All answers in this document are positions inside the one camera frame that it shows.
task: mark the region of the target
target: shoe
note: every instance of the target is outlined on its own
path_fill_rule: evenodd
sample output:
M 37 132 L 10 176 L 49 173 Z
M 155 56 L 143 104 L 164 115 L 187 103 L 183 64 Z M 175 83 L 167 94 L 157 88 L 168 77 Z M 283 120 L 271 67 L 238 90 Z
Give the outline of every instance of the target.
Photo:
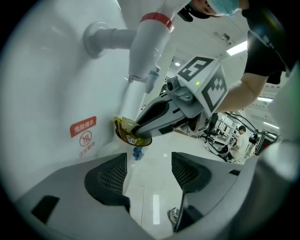
M 178 215 L 179 215 L 179 209 L 178 208 L 173 208 L 170 212 L 170 220 L 172 223 L 176 224 L 178 220 Z

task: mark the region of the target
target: white floor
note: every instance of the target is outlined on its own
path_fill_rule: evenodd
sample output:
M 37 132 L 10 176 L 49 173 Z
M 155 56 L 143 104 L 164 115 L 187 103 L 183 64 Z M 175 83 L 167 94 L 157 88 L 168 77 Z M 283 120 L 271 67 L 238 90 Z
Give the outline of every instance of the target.
M 152 237 L 173 234 L 167 211 L 180 207 L 182 190 L 172 174 L 171 152 L 223 161 L 206 149 L 202 139 L 172 132 L 153 138 L 145 156 L 136 161 L 128 189 L 131 217 Z

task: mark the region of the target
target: white ceiling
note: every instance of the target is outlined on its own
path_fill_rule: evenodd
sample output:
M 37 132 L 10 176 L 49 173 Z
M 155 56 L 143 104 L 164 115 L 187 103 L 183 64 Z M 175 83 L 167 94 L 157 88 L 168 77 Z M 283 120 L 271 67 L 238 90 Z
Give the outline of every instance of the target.
M 226 50 L 246 41 L 249 30 L 246 19 L 237 12 L 232 17 L 196 19 L 193 22 L 185 22 L 179 16 L 174 21 L 175 30 L 172 36 L 172 43 L 176 45 L 173 62 L 170 68 L 178 69 L 175 62 L 184 64 L 193 56 L 219 57 L 225 72 L 225 78 L 228 85 L 239 81 L 242 77 L 247 61 L 247 51 L 240 52 L 234 56 L 227 54 Z M 216 37 L 226 33 L 229 35 L 228 45 L 225 41 Z M 274 98 L 280 88 L 286 83 L 285 73 L 281 77 L 279 85 L 266 84 L 261 96 Z M 267 110 L 267 104 L 263 101 L 255 101 L 251 106 L 244 109 L 251 123 L 259 130 L 279 133 L 278 129 L 265 125 L 263 122 L 276 125 L 271 114 Z

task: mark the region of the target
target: face mask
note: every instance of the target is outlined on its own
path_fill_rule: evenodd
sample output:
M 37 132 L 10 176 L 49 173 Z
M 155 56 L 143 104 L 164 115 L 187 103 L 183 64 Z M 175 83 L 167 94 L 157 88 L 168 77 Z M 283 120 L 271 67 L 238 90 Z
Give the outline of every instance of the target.
M 232 16 L 239 8 L 239 0 L 207 0 L 217 16 Z

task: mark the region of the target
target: ceiling light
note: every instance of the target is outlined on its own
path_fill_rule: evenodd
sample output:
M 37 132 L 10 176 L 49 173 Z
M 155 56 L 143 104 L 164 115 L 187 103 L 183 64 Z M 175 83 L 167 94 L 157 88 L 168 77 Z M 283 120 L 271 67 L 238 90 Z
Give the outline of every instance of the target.
M 269 126 L 271 126 L 271 127 L 274 127 L 274 128 L 277 128 L 277 129 L 279 129 L 279 127 L 276 127 L 276 126 L 274 126 L 274 125 L 272 125 L 272 124 L 269 124 L 269 123 L 267 123 L 267 122 L 263 122 L 264 124 L 267 124 L 267 125 L 269 125 Z
M 237 53 L 240 53 L 244 50 L 247 50 L 247 41 L 239 44 L 239 45 L 236 45 L 235 47 L 232 47 L 231 49 L 228 49 L 227 52 L 229 53 L 230 56 L 233 56 Z
M 264 102 L 272 102 L 272 98 L 267 98 L 267 97 L 258 97 L 257 100 L 264 101 Z
M 271 133 L 268 133 L 271 137 L 274 137 L 274 138 L 276 138 L 276 136 L 275 135 L 273 135 L 273 134 L 271 134 Z

